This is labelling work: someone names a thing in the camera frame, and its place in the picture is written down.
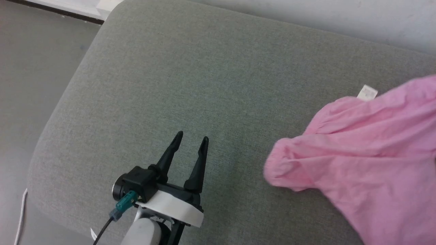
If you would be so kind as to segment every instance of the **teal connector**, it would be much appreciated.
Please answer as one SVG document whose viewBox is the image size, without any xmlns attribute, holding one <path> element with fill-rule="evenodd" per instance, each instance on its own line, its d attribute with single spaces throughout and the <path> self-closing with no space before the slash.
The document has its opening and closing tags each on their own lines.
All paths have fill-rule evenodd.
<svg viewBox="0 0 436 245">
<path fill-rule="evenodd" d="M 134 191 L 129 191 L 121 200 L 115 205 L 115 208 L 109 213 L 115 222 L 121 218 L 124 212 L 131 208 L 138 201 L 138 194 Z"/>
<path fill-rule="evenodd" d="M 129 191 L 121 200 L 116 204 L 115 208 L 121 213 L 131 208 L 138 201 L 138 194 L 134 191 Z"/>
</svg>

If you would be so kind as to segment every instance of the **black cable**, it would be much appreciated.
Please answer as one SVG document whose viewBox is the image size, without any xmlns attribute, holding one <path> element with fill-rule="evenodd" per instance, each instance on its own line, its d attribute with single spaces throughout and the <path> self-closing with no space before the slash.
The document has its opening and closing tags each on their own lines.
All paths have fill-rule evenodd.
<svg viewBox="0 0 436 245">
<path fill-rule="evenodd" d="M 113 221 L 113 217 L 110 217 L 109 220 L 106 222 L 106 224 L 103 226 L 102 230 L 100 231 L 99 235 L 95 239 L 94 243 L 92 245 L 96 245 L 97 242 L 100 240 L 100 237 L 102 237 L 103 232 L 105 232 L 106 228 L 108 228 L 109 224 Z"/>
</svg>

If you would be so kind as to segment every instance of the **baseboard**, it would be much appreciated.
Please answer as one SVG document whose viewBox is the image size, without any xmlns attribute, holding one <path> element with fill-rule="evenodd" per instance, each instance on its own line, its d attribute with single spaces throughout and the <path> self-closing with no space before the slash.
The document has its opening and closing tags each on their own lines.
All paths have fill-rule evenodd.
<svg viewBox="0 0 436 245">
<path fill-rule="evenodd" d="M 83 8 L 76 5 L 65 4 L 56 0 L 6 0 L 29 7 L 50 11 L 53 13 L 69 16 L 72 18 L 85 20 L 95 24 L 103 24 L 104 20 L 101 19 L 100 13 L 96 8 Z"/>
</svg>

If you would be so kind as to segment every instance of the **couch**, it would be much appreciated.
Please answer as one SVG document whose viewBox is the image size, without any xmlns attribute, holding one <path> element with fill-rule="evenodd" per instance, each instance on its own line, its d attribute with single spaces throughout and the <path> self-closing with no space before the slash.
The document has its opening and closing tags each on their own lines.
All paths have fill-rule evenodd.
<svg viewBox="0 0 436 245">
<path fill-rule="evenodd" d="M 208 136 L 201 228 L 181 245 L 362 244 L 318 190 L 268 185 L 273 144 L 364 84 L 384 93 L 436 72 L 436 58 L 185 0 L 125 0 L 109 15 L 50 117 L 29 169 L 29 197 L 91 236 L 111 187 L 156 163 L 177 131 L 169 183 L 183 185 Z M 119 244 L 129 210 L 101 242 Z"/>
</svg>

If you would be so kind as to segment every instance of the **white cable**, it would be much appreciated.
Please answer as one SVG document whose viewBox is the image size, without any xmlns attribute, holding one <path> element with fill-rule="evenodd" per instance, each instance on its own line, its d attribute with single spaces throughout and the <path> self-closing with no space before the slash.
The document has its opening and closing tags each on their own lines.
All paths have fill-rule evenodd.
<svg viewBox="0 0 436 245">
<path fill-rule="evenodd" d="M 20 240 L 21 231 L 23 230 L 24 223 L 24 205 L 26 204 L 27 197 L 27 188 L 23 193 L 23 199 L 21 200 L 21 214 L 20 214 L 20 222 L 18 223 L 17 236 L 15 237 L 14 245 L 18 245 L 18 241 Z"/>
</svg>

